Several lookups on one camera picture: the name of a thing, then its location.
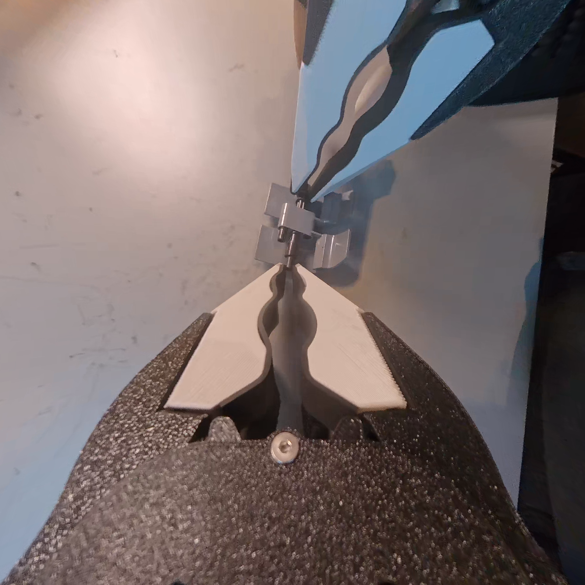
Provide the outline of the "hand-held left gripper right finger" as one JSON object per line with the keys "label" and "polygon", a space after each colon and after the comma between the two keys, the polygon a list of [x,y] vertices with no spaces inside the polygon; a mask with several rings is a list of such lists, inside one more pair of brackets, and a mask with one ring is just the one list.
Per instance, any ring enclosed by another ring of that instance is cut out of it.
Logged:
{"label": "hand-held left gripper right finger", "polygon": [[357,305],[300,264],[295,304],[303,337],[302,405],[311,417],[335,428],[348,415],[407,407]]}

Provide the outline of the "silver panel toy piece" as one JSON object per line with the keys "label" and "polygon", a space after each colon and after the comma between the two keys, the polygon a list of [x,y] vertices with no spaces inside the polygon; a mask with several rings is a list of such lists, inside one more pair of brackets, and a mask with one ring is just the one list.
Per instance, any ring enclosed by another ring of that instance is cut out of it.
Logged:
{"label": "silver panel toy piece", "polygon": [[[279,238],[279,224],[285,203],[296,197],[286,186],[272,183],[269,187],[264,214],[270,224],[261,225],[255,259],[268,264],[286,264],[286,243]],[[300,240],[294,260],[310,265],[313,270],[337,267],[347,258],[352,215],[352,192],[332,193],[315,202],[307,202],[307,227]]]}

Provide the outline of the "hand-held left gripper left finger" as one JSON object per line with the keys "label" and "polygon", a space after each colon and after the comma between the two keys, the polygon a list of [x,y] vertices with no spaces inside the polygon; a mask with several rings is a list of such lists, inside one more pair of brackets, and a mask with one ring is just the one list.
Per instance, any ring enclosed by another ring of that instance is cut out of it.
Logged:
{"label": "hand-held left gripper left finger", "polygon": [[273,432],[280,395],[269,337],[281,297],[282,266],[276,264],[220,304],[164,408],[227,416],[240,432]]}

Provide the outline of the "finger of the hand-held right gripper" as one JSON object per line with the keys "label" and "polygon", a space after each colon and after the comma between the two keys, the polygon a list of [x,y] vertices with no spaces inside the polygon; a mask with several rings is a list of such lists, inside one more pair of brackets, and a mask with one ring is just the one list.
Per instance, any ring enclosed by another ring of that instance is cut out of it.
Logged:
{"label": "finger of the hand-held right gripper", "polygon": [[384,92],[319,173],[311,199],[346,184],[411,141],[493,46],[479,18],[429,18],[392,46],[392,73]]}
{"label": "finger of the hand-held right gripper", "polygon": [[291,159],[291,191],[317,169],[327,135],[340,123],[346,93],[382,48],[405,1],[308,1]]}

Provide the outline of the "black axle connector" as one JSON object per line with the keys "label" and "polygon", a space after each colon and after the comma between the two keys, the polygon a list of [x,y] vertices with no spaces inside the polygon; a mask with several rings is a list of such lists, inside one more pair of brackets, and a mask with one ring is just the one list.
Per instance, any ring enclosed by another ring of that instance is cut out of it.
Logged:
{"label": "black axle connector", "polygon": [[286,243],[285,262],[287,268],[294,264],[296,251],[300,240],[305,235],[307,227],[306,209],[303,198],[296,198],[295,203],[285,203],[282,208],[279,224],[279,238]]}

